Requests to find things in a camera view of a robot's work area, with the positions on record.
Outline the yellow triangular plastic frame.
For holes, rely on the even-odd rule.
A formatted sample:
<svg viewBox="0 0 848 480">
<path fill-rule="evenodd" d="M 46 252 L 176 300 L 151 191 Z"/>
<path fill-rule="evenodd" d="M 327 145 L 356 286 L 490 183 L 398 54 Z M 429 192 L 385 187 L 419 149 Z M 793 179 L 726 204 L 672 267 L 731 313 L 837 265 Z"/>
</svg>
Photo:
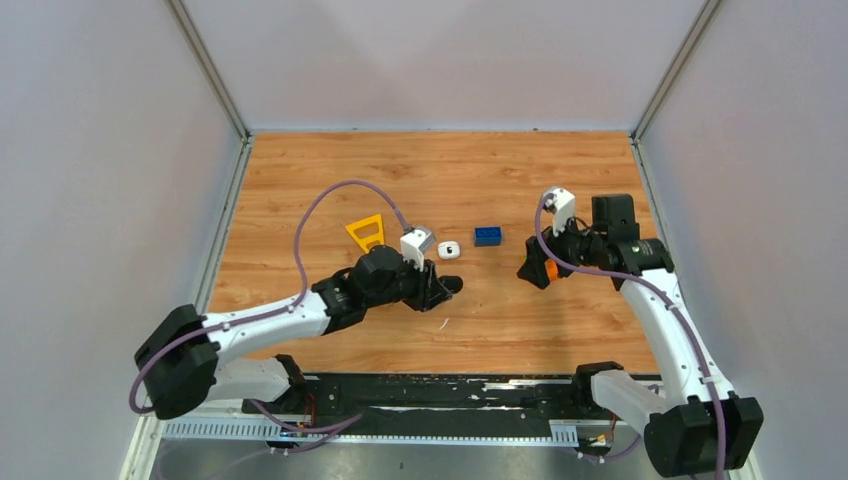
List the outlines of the yellow triangular plastic frame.
<svg viewBox="0 0 848 480">
<path fill-rule="evenodd" d="M 349 223 L 345 230 L 364 253 L 386 243 L 383 218 L 379 213 Z"/>
</svg>

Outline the white earbud charging case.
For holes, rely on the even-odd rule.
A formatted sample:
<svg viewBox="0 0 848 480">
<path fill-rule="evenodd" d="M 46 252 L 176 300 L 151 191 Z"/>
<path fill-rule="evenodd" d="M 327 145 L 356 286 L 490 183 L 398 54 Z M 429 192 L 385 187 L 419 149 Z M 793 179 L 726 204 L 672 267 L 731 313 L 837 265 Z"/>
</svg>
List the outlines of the white earbud charging case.
<svg viewBox="0 0 848 480">
<path fill-rule="evenodd" d="M 461 256 L 461 247 L 456 241 L 444 241 L 438 244 L 437 254 L 442 260 L 454 260 Z"/>
</svg>

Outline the black oval earbud case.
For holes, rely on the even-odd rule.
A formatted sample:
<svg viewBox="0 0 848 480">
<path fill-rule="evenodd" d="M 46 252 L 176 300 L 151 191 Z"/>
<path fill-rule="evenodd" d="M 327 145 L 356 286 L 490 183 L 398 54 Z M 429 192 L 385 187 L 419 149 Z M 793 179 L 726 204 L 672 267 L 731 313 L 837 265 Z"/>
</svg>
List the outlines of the black oval earbud case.
<svg viewBox="0 0 848 480">
<path fill-rule="evenodd" d="M 451 294 L 459 293 L 464 286 L 464 282 L 459 276 L 440 276 L 439 282 L 444 287 L 444 289 L 449 291 Z"/>
</svg>

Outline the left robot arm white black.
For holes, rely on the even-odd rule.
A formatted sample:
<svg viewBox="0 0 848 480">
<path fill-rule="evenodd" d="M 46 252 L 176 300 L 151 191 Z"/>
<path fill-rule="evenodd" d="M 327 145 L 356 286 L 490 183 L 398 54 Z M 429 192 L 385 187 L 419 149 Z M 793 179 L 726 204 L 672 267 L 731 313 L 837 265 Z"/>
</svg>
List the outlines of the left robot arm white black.
<svg viewBox="0 0 848 480">
<path fill-rule="evenodd" d="M 422 265 L 389 246 L 377 246 L 287 299 L 248 309 L 201 314 L 192 304 L 171 310 L 134 355 L 139 370 L 130 407 L 170 420 L 207 401 L 271 402 L 298 411 L 306 386 L 279 360 L 246 355 L 301 338 L 321 337 L 362 322 L 376 307 L 403 303 L 428 312 L 463 289 L 459 276 L 441 276 L 431 260 Z"/>
</svg>

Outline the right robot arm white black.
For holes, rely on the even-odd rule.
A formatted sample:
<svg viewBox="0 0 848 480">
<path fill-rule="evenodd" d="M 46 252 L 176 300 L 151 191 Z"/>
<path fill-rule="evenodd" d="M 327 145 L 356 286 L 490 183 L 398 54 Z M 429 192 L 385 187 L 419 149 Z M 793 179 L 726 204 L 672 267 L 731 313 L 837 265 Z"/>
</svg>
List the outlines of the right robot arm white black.
<svg viewBox="0 0 848 480">
<path fill-rule="evenodd" d="M 632 196 L 594 196 L 591 210 L 584 223 L 573 193 L 543 193 L 517 276 L 539 289 L 575 273 L 610 279 L 640 322 L 663 391 L 614 361 L 584 364 L 574 375 L 573 408 L 589 418 L 608 411 L 629 424 L 664 478 L 742 469 L 764 423 L 758 400 L 740 396 L 716 365 L 677 290 L 669 251 L 641 235 Z"/>
</svg>

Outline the blue toy brick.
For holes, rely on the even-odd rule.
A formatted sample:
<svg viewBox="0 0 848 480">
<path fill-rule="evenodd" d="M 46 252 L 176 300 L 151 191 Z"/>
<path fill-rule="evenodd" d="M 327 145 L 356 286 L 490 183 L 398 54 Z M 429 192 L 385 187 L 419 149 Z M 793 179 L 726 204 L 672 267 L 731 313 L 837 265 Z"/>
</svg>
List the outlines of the blue toy brick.
<svg viewBox="0 0 848 480">
<path fill-rule="evenodd" d="M 499 226 L 475 227 L 473 243 L 475 247 L 499 246 L 503 242 L 503 232 Z"/>
</svg>

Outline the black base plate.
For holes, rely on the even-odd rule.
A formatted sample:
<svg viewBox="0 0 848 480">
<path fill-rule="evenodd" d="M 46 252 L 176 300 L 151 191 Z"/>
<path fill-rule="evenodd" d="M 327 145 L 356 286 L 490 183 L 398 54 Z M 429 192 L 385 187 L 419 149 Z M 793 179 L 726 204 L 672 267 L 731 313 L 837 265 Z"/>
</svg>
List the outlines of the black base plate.
<svg viewBox="0 0 848 480">
<path fill-rule="evenodd" d="M 594 438 L 624 424 L 579 405 L 569 374 L 310 373 L 263 407 L 317 427 L 357 416 L 346 432 L 366 437 L 535 439 L 562 421 Z"/>
</svg>

